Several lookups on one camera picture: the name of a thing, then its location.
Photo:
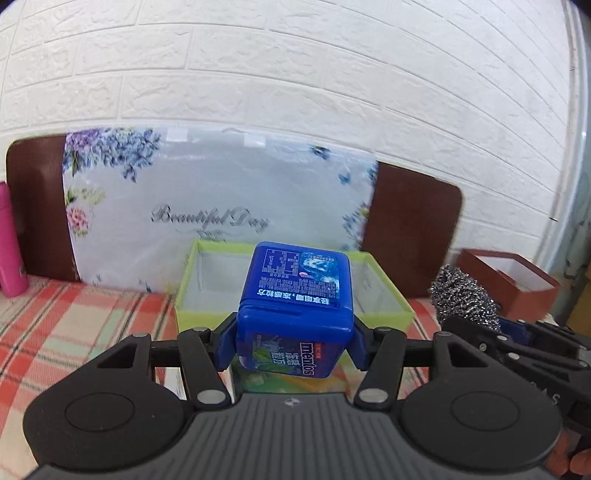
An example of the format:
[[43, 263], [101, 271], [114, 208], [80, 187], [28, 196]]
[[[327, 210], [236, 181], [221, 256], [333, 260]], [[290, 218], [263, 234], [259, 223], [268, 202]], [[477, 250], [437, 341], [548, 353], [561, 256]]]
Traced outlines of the blue mentos gum box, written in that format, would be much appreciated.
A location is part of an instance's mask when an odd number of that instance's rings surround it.
[[353, 288], [342, 252], [261, 242], [236, 314], [236, 347], [252, 371], [322, 379], [353, 338]]

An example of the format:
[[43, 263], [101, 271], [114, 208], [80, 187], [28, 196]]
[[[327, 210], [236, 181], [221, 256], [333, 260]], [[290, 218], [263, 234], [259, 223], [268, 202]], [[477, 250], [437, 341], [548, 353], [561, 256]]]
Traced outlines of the steel wool scrubber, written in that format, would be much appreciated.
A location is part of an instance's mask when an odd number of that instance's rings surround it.
[[459, 317], [501, 331], [496, 302], [475, 278], [461, 269], [449, 264], [441, 267], [429, 292], [441, 327], [452, 317]]

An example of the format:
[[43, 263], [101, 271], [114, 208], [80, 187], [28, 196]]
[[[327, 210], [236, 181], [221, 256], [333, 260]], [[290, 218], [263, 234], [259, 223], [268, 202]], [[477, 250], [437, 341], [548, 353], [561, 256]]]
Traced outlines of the green cardboard shoe box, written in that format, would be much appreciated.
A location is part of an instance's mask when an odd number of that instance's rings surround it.
[[[249, 244], [193, 242], [174, 309], [177, 330], [215, 329], [238, 310], [254, 247]], [[370, 328], [406, 332], [415, 311], [377, 260], [368, 252], [349, 252], [353, 313]]]

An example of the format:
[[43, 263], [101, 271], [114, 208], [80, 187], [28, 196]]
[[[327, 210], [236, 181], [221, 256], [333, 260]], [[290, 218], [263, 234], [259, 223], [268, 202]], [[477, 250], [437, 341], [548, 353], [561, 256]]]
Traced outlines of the brown cardboard box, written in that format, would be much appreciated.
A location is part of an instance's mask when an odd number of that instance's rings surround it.
[[514, 253], [463, 249], [456, 266], [487, 291], [500, 316], [508, 320], [543, 320], [560, 287], [545, 271]]

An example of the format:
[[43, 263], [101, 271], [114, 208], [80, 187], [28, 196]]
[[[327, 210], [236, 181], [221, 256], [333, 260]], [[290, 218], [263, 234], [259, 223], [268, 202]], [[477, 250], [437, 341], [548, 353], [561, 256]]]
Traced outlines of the dark brown wooden headboard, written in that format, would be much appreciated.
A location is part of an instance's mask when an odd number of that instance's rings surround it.
[[[61, 173], [62, 135], [14, 141], [6, 154], [15, 229], [28, 274], [76, 282]], [[407, 298], [427, 296], [445, 262], [462, 208], [459, 187], [382, 163], [363, 237]]]

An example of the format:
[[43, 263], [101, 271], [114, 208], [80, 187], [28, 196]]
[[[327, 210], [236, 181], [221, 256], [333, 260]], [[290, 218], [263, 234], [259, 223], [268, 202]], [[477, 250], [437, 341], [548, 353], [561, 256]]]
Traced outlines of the plaid bed sheet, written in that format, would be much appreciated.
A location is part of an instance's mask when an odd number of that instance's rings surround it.
[[22, 430], [29, 403], [131, 333], [177, 334], [174, 300], [33, 277], [1, 300], [1, 476], [22, 479], [36, 462]]

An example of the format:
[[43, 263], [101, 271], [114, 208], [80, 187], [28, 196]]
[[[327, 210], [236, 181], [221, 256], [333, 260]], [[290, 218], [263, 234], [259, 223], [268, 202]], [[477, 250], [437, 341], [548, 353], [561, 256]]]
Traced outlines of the floral plastic bedding bag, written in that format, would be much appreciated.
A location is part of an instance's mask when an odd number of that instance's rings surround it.
[[62, 161], [80, 279], [166, 293], [197, 240], [359, 249], [377, 176], [368, 152], [235, 130], [82, 130]]

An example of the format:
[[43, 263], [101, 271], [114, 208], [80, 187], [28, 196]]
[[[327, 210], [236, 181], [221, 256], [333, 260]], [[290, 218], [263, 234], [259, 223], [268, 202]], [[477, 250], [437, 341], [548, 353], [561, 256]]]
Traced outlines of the pink thermos bottle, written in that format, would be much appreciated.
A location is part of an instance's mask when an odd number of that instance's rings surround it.
[[1, 292], [7, 298], [24, 293], [29, 282], [16, 234], [10, 190], [5, 181], [0, 192], [0, 281]]

